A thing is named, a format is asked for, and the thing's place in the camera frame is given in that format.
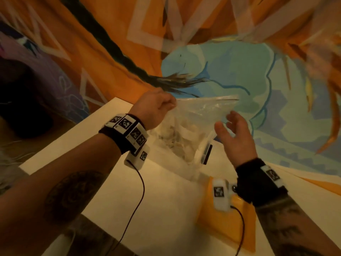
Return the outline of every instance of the wristband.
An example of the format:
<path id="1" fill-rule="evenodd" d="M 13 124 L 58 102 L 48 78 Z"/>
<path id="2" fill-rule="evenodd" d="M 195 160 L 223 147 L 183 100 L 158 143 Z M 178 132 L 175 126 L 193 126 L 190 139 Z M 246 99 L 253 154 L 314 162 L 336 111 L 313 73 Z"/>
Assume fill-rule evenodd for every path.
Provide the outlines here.
<path id="1" fill-rule="evenodd" d="M 107 122 L 99 133 L 110 137 L 118 146 L 123 155 L 130 151 L 138 154 L 148 134 L 141 120 L 132 114 L 118 114 Z"/>
<path id="2" fill-rule="evenodd" d="M 259 158 L 238 166 L 236 172 L 238 196 L 256 207 L 288 193 L 278 174 Z"/>

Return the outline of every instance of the painted wall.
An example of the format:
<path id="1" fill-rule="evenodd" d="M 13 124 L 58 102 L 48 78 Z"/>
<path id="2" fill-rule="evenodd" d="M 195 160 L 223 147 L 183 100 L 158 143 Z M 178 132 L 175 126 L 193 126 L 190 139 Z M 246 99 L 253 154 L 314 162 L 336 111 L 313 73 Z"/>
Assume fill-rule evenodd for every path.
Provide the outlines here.
<path id="1" fill-rule="evenodd" d="M 90 111 L 159 86 L 238 94 L 263 159 L 341 176 L 340 11 L 341 0 L 0 0 Z"/>

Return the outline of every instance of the wrist tracker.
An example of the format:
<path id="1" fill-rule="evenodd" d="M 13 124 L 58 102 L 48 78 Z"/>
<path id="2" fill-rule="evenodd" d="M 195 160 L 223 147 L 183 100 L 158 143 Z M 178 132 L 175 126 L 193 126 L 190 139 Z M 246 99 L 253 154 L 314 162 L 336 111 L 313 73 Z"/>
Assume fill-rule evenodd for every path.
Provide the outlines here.
<path id="1" fill-rule="evenodd" d="M 139 154 L 148 138 L 143 123 L 132 114 L 114 116 L 99 133 L 110 137 L 117 144 L 122 155 L 127 151 L 133 155 Z"/>
<path id="2" fill-rule="evenodd" d="M 255 207 L 288 193 L 278 174 L 259 158 L 238 166 L 236 172 L 236 193 Z"/>

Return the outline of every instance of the left hand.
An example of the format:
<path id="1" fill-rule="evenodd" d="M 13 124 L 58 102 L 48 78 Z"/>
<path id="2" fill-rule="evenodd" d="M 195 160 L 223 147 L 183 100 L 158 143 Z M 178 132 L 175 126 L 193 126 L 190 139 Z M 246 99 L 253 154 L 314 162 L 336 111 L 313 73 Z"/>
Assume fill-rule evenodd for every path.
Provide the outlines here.
<path id="1" fill-rule="evenodd" d="M 145 125 L 145 129 L 150 130 L 156 128 L 166 113 L 175 107 L 176 98 L 159 87 L 144 93 L 129 113 L 137 116 Z"/>

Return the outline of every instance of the white table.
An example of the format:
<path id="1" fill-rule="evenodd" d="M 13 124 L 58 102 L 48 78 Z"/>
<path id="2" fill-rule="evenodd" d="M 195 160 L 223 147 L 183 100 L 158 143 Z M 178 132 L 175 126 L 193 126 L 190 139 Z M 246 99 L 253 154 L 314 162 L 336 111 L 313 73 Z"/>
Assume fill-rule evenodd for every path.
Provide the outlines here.
<path id="1" fill-rule="evenodd" d="M 126 113 L 132 105 L 118 98 L 45 147 L 21 165 L 32 174 L 47 163 L 71 150 L 91 136 L 118 113 Z M 83 214 L 120 239 L 126 224 L 142 195 L 138 174 L 123 164 L 122 156 Z M 341 197 L 304 181 L 286 171 L 276 169 L 290 195 L 341 247 Z M 236 181 L 236 173 L 226 158 L 222 144 L 213 149 L 202 171 Z M 141 175 L 145 182 L 145 197 L 136 211 L 122 243 L 139 256 L 160 255 L 235 255 L 236 250 L 208 235 L 194 222 L 201 204 L 203 188 L 189 182 L 156 163 L 146 160 Z M 240 255 L 249 255 L 242 251 Z M 256 222 L 256 255 L 273 255 L 259 221 Z"/>

